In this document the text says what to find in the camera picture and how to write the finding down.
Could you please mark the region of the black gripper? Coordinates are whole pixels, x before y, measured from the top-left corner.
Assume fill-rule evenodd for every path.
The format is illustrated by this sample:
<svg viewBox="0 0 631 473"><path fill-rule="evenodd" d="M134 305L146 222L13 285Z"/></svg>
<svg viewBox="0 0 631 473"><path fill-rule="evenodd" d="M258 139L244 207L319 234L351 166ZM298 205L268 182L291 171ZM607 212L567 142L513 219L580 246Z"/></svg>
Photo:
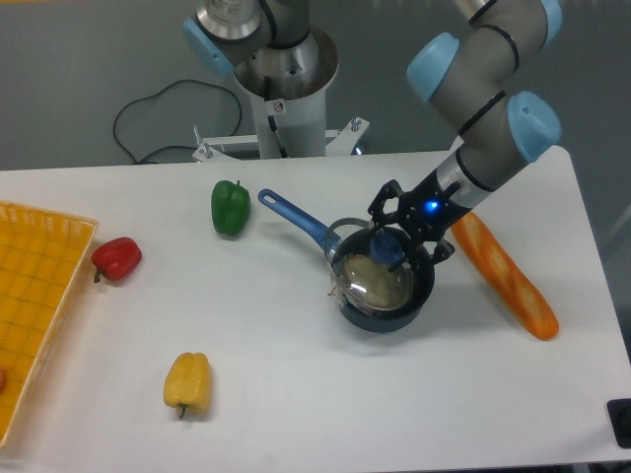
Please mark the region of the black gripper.
<svg viewBox="0 0 631 473"><path fill-rule="evenodd" d="M410 191L404 192L395 179L381 187L368 208L372 228L398 227L412 238L406 237L400 244L402 255L388 266L389 272L407 264L413 273L421 274L455 253L443 236L461 218L461 206L452 200L460 188L460 181L443 188L436 171ZM426 241L435 242L432 252Z"/></svg>

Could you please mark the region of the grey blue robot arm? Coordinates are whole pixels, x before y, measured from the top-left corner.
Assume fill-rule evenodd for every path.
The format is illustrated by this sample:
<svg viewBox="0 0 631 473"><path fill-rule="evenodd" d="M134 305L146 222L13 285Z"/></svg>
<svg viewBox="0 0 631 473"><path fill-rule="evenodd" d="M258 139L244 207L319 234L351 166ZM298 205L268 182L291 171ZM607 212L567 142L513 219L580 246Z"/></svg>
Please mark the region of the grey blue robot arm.
<svg viewBox="0 0 631 473"><path fill-rule="evenodd" d="M461 139L411 191L387 183L369 213L374 261L420 269L452 254L447 229L535 162L561 135L537 95L508 96L501 82L558 34L556 1L461 1L472 31L440 34L410 62L406 77ZM260 155L325 152L325 94L338 69L336 47L314 27L305 1L206 1L182 32L207 69L233 76L248 94Z"/></svg>

